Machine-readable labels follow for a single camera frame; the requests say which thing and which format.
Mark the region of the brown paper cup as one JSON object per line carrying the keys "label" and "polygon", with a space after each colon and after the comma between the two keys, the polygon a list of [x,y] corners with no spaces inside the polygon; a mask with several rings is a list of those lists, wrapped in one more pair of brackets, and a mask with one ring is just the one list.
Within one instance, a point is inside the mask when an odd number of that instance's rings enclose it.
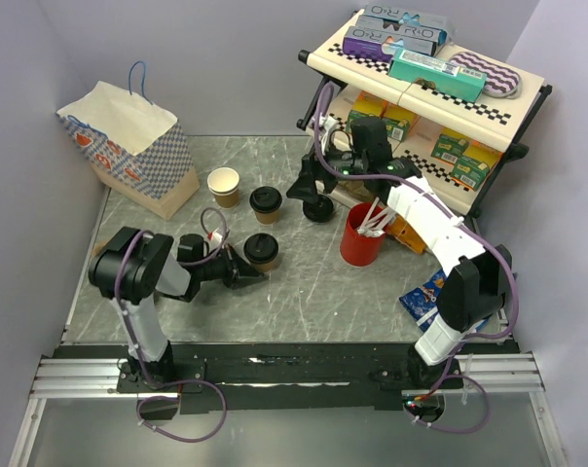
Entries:
{"label": "brown paper cup", "polygon": [[261,271],[262,273],[267,273],[273,269],[275,269],[279,264],[278,257],[273,258],[268,262],[263,263],[251,263],[251,265],[256,268],[257,270]]}
{"label": "brown paper cup", "polygon": [[274,209],[270,212],[254,210],[256,220],[262,225],[274,224],[279,218],[280,209]]}

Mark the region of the black cup lid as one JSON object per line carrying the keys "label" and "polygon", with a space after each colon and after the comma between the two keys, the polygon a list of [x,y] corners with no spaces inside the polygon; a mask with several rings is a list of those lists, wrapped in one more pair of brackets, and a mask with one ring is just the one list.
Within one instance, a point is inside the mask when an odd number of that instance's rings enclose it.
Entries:
{"label": "black cup lid", "polygon": [[268,233],[256,233],[243,245],[243,252],[249,262],[268,263],[278,255],[278,242]]}
{"label": "black cup lid", "polygon": [[249,204],[256,213],[269,214],[280,209],[282,195],[275,187],[258,187],[251,192]]}

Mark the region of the paper takeout bag blue handles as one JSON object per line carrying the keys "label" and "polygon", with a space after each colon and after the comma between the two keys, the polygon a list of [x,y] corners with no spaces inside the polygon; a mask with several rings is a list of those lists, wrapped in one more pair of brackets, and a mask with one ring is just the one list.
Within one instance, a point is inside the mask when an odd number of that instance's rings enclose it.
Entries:
{"label": "paper takeout bag blue handles", "polygon": [[104,185],[169,219],[200,181],[185,130],[147,96],[146,78],[138,60],[124,89],[99,81],[56,115]]}

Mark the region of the cardboard cup carrier tray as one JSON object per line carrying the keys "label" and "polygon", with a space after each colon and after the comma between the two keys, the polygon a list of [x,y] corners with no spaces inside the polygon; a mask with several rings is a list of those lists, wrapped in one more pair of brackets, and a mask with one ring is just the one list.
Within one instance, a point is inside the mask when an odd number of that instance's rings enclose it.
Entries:
{"label": "cardboard cup carrier tray", "polygon": [[94,258],[97,255],[99,255],[100,252],[103,250],[103,248],[107,245],[108,242],[109,242],[109,239],[105,239],[105,240],[102,240],[102,241],[99,241],[98,243],[96,243],[92,248],[91,257]]}

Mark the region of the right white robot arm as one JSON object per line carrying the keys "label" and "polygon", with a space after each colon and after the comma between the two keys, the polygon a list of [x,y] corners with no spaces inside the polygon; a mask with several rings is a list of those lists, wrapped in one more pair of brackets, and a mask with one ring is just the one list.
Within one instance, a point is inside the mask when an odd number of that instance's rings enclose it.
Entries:
{"label": "right white robot arm", "polygon": [[451,377],[454,356],[469,340],[486,336],[477,327],[499,310],[506,312],[508,325],[494,337],[508,336],[519,315],[510,253],[472,232],[409,159],[392,157],[380,118],[357,119],[346,151],[333,143],[340,129],[335,118],[320,115],[312,118],[311,125],[313,147],[303,157],[299,177],[287,196],[314,203],[320,198],[318,182],[326,194],[340,181],[364,182],[390,218],[401,217],[415,230],[446,276],[437,313],[414,345],[415,358],[407,366],[409,380],[425,388]]}

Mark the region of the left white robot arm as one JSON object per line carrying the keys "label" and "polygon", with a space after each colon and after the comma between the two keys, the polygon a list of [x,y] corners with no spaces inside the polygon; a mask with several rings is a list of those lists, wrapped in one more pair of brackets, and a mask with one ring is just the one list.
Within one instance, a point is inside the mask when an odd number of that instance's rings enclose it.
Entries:
{"label": "left white robot arm", "polygon": [[122,227],[92,258],[88,278],[119,316],[128,339],[129,373],[155,391],[176,380],[172,345],[156,311],[157,295],[189,303],[205,282],[235,289],[258,282],[257,270],[217,231],[180,238]]}

